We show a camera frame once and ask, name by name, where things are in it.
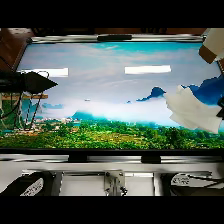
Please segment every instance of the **white cloth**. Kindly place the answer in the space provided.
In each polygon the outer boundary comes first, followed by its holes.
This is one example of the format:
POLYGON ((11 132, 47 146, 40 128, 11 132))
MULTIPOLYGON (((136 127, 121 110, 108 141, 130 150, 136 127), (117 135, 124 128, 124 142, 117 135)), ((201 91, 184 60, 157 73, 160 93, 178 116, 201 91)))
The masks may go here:
POLYGON ((222 109, 220 106, 209 107, 202 103, 189 87, 178 86, 176 94, 165 93, 164 97, 167 108, 173 112, 170 119, 191 130, 200 128, 218 134, 222 118, 216 115, 222 109))

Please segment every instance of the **metal bracket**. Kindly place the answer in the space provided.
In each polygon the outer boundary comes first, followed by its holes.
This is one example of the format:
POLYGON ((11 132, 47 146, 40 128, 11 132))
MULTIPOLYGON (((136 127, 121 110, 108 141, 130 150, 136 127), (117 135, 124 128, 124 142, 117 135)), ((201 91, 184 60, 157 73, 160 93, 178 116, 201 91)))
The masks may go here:
POLYGON ((125 173, 122 170, 105 171, 104 190, 107 196, 126 195, 125 173))

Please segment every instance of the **blue sky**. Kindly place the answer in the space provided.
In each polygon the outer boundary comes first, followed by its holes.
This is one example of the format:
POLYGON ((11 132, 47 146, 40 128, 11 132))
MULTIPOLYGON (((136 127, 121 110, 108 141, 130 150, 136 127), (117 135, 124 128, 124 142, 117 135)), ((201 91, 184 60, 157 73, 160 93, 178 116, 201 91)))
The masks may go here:
POLYGON ((64 108, 44 111, 46 116, 71 116, 76 110, 85 109, 109 118, 148 117, 161 124, 173 124, 162 100, 129 106, 124 103, 147 97, 155 86, 173 93, 177 85, 200 85, 205 79, 219 76, 218 66, 207 64, 198 55, 200 46, 201 43, 174 42, 33 44, 28 46, 18 70, 69 68, 69 77, 51 78, 59 85, 46 91, 49 99, 42 101, 63 104, 64 108), (172 71, 124 73, 126 66, 146 65, 170 65, 172 71), (165 114, 158 117, 156 114, 162 109, 165 114))

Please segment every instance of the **television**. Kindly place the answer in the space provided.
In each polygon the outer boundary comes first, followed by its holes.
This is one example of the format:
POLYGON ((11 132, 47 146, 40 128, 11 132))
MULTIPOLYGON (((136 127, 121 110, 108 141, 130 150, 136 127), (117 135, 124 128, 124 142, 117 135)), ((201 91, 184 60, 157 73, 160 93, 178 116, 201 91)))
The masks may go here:
MULTIPOLYGON (((170 119, 164 98, 181 85, 204 104, 217 105, 224 78, 218 63, 208 64, 199 56, 201 45, 201 37, 34 41, 17 71, 41 70, 44 75, 45 70, 66 69, 68 74, 49 75, 58 85, 44 92, 47 98, 38 108, 38 99, 22 99, 17 128, 8 128, 15 115, 0 122, 0 148, 159 153, 222 149, 223 124, 218 134, 188 130, 170 119), (24 131, 34 113, 32 127, 24 131)), ((2 102, 6 112, 10 101, 2 102)))

